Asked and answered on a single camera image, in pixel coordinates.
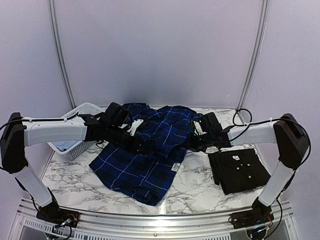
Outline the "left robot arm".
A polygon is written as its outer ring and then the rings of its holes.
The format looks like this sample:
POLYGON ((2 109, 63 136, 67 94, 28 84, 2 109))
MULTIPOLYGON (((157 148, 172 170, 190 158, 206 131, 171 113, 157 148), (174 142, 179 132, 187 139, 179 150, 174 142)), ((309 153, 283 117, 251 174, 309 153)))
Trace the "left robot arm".
POLYGON ((63 219, 63 211, 32 170, 25 148, 60 141, 107 141, 127 152, 144 154, 148 151, 147 144, 129 133, 133 122, 129 111, 115 102, 96 115, 76 113, 70 117, 31 118, 14 112, 0 128, 3 131, 0 138, 1 170, 13 175, 23 190, 33 197, 42 217, 58 223, 63 219))

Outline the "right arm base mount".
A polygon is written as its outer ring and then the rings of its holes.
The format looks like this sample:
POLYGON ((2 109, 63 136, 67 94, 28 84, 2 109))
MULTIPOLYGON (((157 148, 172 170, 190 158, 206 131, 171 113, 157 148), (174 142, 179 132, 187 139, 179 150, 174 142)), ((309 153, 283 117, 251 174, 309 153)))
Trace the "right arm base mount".
POLYGON ((251 209, 232 213, 228 222, 233 225, 234 229, 240 229, 261 225, 273 220, 274 215, 271 210, 268 210, 265 214, 261 214, 259 210, 251 209))

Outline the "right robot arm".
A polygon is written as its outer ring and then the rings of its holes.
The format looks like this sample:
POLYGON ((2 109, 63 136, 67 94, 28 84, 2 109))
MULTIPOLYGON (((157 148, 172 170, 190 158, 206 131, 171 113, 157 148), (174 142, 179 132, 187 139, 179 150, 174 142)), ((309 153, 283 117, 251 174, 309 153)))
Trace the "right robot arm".
POLYGON ((226 149, 242 145, 277 147, 277 164, 247 214, 247 219, 252 224, 260 223, 267 216, 272 204, 287 190, 311 153, 310 136, 291 113, 258 122, 232 123, 222 127, 210 112, 201 118, 199 125, 203 133, 192 133, 187 140, 187 146, 193 151, 203 152, 209 147, 226 149))

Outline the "blue plaid long sleeve shirt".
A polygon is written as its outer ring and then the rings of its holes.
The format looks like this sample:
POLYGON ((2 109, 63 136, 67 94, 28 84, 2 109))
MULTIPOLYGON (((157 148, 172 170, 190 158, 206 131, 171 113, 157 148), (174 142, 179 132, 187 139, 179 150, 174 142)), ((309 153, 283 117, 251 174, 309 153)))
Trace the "blue plaid long sleeve shirt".
POLYGON ((193 123, 203 114, 179 105, 154 109, 131 102, 123 107, 133 120, 142 121, 134 134, 147 148, 135 154, 108 143, 89 167, 108 189, 155 206, 171 187, 194 133, 193 123))

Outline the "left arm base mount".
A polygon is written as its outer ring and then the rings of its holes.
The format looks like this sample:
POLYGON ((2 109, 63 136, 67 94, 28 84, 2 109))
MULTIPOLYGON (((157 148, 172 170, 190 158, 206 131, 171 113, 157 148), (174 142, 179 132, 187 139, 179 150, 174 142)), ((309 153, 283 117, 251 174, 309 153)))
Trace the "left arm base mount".
POLYGON ((40 220, 47 221, 58 226, 65 223, 72 228, 76 228, 79 222, 80 213, 78 211, 60 208, 58 212, 44 212, 38 210, 36 217, 40 220))

